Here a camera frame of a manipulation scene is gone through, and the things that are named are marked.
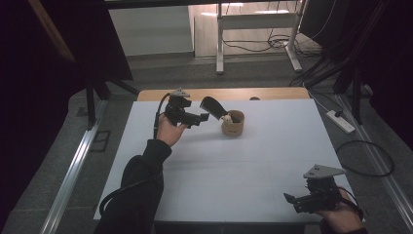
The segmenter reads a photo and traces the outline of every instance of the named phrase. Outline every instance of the metal bar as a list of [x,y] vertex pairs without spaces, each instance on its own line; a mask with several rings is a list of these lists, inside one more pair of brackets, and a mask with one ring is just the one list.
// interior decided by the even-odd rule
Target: metal bar
[[86,79],[86,101],[88,104],[89,117],[88,130],[91,130],[94,127],[96,115],[94,113],[94,87],[90,78]]
[[216,47],[216,74],[222,75],[224,74],[224,42],[222,38],[224,29],[222,27],[222,5],[218,4],[217,7],[218,15],[216,16],[216,19],[218,23],[218,42]]
[[73,188],[76,184],[76,180],[81,172],[84,160],[88,154],[89,148],[94,140],[94,136],[100,124],[100,120],[103,115],[103,111],[106,107],[106,100],[101,100],[96,108],[96,121],[91,130],[86,131],[79,147],[73,157],[72,163],[64,177],[63,183],[56,195],[56,198],[49,210],[48,216],[40,230],[41,234],[56,233],[57,227],[63,216],[64,210],[72,194]]
[[304,8],[306,6],[306,0],[303,0],[301,3],[300,9],[297,11],[295,14],[295,21],[294,24],[291,28],[291,34],[289,36],[289,40],[287,43],[284,43],[285,45],[285,51],[288,54],[289,59],[291,60],[292,67],[294,68],[295,72],[302,72],[303,68],[301,67],[300,62],[298,61],[297,56],[295,55],[294,52],[294,42],[295,42],[295,37],[297,36],[298,32],[298,27],[300,26],[301,23],[301,18],[303,17],[303,12]]
[[128,84],[126,84],[125,82],[121,81],[121,80],[116,80],[116,79],[110,79],[110,82],[112,82],[113,84],[121,87],[122,89],[130,92],[133,95],[138,95],[139,94],[139,90],[129,86]]
[[[353,118],[351,113],[351,107],[347,99],[343,95],[336,95],[337,100],[343,106],[344,114],[347,116],[347,119],[351,122],[356,128],[356,133],[358,138],[366,141],[372,142],[367,131],[362,125],[359,125],[357,121]],[[384,174],[389,171],[387,164],[383,161],[382,152],[377,150],[376,147],[372,145],[365,145],[364,149],[366,150],[367,156],[370,159],[371,164],[374,169],[379,174]],[[413,206],[409,198],[406,196],[396,179],[393,175],[389,175],[382,178],[383,184],[386,187],[389,195],[392,197],[395,206],[398,208],[398,211],[401,214],[404,222],[409,228],[410,232],[413,233]]]

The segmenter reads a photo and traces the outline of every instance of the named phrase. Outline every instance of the gray floor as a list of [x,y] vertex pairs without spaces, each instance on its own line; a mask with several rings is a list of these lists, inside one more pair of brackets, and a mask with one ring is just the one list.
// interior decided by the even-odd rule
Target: gray floor
[[[306,70],[317,58],[300,60]],[[128,83],[139,90],[179,87],[286,87],[297,76],[286,55],[226,58],[224,75],[215,74],[214,59],[199,59],[188,55],[130,58],[130,65],[134,81]],[[315,89],[331,93],[333,83],[334,78],[320,83]],[[113,95],[99,128],[100,135],[96,137],[86,158],[56,233],[92,233],[96,225],[93,220],[94,211],[128,120],[132,102],[136,99],[128,92],[108,85]],[[329,99],[317,95],[316,97],[328,109],[339,109]],[[87,126],[85,93],[80,92],[73,96],[68,105],[69,113],[55,144],[11,212],[3,233],[39,233]],[[327,119],[323,108],[319,108],[319,113],[334,147],[356,138],[355,135],[345,134]],[[361,118],[363,127],[374,142],[393,156],[396,163],[394,178],[400,183],[407,197],[413,198],[413,152],[376,114],[369,105],[368,98],[361,102]],[[374,172],[364,148],[359,144],[344,148],[338,156],[342,163]],[[410,233],[380,178],[348,173],[348,179],[365,212],[365,226],[369,233]],[[316,226],[309,225],[306,233],[319,231]]]

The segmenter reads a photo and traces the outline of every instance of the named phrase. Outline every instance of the black sleeve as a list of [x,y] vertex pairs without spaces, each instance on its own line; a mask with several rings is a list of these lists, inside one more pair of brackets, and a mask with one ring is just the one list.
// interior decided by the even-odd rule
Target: black sleeve
[[[161,140],[149,139],[142,156],[132,157],[125,166],[121,187],[143,181],[162,171],[170,147]],[[142,183],[116,195],[94,230],[100,233],[151,233],[153,220],[164,191],[164,178]]]

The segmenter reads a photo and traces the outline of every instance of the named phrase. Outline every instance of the cup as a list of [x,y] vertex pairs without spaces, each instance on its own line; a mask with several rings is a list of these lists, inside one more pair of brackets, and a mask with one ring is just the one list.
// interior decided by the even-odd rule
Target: cup
[[232,121],[224,120],[221,125],[222,133],[226,136],[237,137],[241,135],[244,130],[244,114],[239,110],[230,110],[228,113],[229,115],[240,120],[240,123],[233,123]]

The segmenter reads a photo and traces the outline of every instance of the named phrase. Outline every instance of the white desk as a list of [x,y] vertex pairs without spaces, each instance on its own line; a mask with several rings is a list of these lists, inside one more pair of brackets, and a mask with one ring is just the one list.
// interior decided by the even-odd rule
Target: white desk
[[[340,163],[312,99],[225,100],[245,114],[244,132],[224,136],[209,116],[186,130],[164,163],[165,191],[156,220],[205,222],[319,221],[297,214],[283,193],[308,195],[306,173],[314,164]],[[129,159],[141,154],[153,135],[158,101],[137,101],[132,109],[102,198],[120,186]],[[193,101],[190,113],[204,113]],[[344,175],[337,184],[351,190]]]

